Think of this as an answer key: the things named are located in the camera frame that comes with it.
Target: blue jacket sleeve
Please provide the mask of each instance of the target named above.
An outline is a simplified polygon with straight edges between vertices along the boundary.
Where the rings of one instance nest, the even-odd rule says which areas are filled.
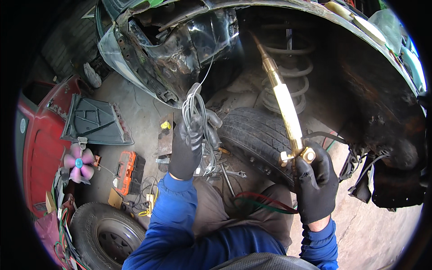
[[[122,269],[156,269],[173,250],[194,243],[192,224],[197,210],[197,191],[189,180],[176,180],[169,173],[158,183],[156,200],[146,238],[125,260]]]
[[[302,252],[300,258],[321,270],[337,269],[336,223],[330,218],[327,226],[319,232],[312,232],[303,225]]]
[[[255,226],[234,226],[194,239],[197,191],[192,179],[168,173],[159,181],[146,238],[123,263],[123,270],[210,269],[254,252],[285,254],[282,244]]]

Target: orange toolbox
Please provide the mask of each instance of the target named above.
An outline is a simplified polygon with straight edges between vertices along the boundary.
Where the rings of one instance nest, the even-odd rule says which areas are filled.
[[[145,164],[146,160],[136,152],[123,151],[113,181],[115,190],[122,195],[140,194]]]

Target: black work glove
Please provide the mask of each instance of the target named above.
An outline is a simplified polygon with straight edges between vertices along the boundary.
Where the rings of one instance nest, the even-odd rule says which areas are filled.
[[[315,151],[316,158],[311,164],[299,156],[295,158],[295,190],[300,221],[310,224],[333,212],[339,181],[329,154],[316,142],[305,140],[304,143]]]
[[[202,157],[203,118],[199,114],[191,117],[189,133],[183,119],[174,128],[172,156],[168,171],[176,178],[189,180],[200,165]]]

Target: wheel rim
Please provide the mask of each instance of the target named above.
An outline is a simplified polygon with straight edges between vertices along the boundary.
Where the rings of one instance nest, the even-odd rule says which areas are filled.
[[[113,218],[99,220],[95,235],[100,248],[120,266],[143,241],[129,225]]]
[[[252,166],[256,171],[269,178],[270,181],[278,184],[288,185],[289,189],[293,192],[294,190],[293,179],[285,176],[284,173],[278,167],[270,164],[266,160],[263,160],[257,154],[247,149],[244,149],[240,145],[229,142],[227,140],[223,140],[222,138],[221,140],[224,146],[228,150],[230,150],[236,157],[238,157],[242,162]]]

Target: welding torch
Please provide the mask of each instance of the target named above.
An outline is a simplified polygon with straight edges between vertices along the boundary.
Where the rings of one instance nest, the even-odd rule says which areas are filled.
[[[266,52],[264,46],[260,43],[256,35],[251,31],[249,32],[261,53],[263,67],[273,87],[273,92],[285,124],[286,134],[288,135],[289,143],[291,144],[291,153],[287,154],[286,151],[281,152],[279,162],[282,167],[285,167],[288,164],[288,161],[292,159],[292,166],[295,167],[294,158],[301,156],[307,163],[312,163],[316,154],[312,148],[303,146],[302,130],[300,129],[299,119],[294,108],[294,103],[292,102],[291,94],[288,91],[288,87],[283,81],[282,76],[279,74],[274,59]]]

